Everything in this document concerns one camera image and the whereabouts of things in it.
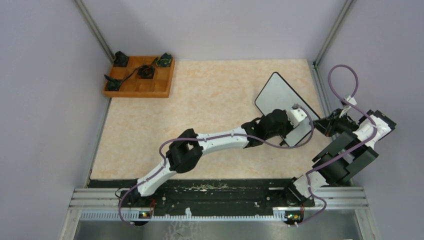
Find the black framed whiteboard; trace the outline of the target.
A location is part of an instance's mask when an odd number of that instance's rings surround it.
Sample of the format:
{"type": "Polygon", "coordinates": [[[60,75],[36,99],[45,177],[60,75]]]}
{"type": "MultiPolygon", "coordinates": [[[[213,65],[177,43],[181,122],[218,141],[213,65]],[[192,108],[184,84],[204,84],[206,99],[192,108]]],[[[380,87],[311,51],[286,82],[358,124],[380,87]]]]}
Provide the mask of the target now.
{"type": "Polygon", "coordinates": [[[270,114],[273,110],[291,110],[295,104],[300,105],[307,113],[307,119],[302,121],[298,127],[294,128],[286,137],[282,138],[282,145],[288,147],[297,146],[311,130],[311,123],[318,120],[318,113],[301,97],[299,93],[278,73],[273,72],[264,87],[256,97],[254,104],[264,115],[270,114]]]}

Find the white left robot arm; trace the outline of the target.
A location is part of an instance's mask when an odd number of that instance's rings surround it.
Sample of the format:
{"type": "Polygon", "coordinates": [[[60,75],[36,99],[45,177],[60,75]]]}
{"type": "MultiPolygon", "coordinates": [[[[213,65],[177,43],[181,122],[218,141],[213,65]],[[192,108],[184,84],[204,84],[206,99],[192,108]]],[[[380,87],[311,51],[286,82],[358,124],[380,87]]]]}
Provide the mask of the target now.
{"type": "Polygon", "coordinates": [[[201,134],[185,130],[179,137],[167,140],[159,147],[162,162],[146,176],[137,179],[125,195],[138,207],[149,203],[150,196],[171,177],[195,168],[205,155],[228,149],[270,145],[271,138],[285,137],[295,129],[285,110],[273,112],[243,123],[240,127],[218,133],[201,134]]]}

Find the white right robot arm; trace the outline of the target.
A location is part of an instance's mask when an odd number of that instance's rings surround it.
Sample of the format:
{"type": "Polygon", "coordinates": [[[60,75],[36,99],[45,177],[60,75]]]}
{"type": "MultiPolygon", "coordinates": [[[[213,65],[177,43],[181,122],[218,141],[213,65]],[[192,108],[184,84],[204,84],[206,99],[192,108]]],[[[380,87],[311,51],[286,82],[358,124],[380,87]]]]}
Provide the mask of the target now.
{"type": "Polygon", "coordinates": [[[338,108],[330,116],[314,120],[320,133],[338,137],[313,158],[314,172],[294,177],[282,191],[287,206],[303,204],[320,187],[345,185],[378,157],[375,144],[397,125],[379,110],[369,110],[358,122],[341,112],[338,108]]]}

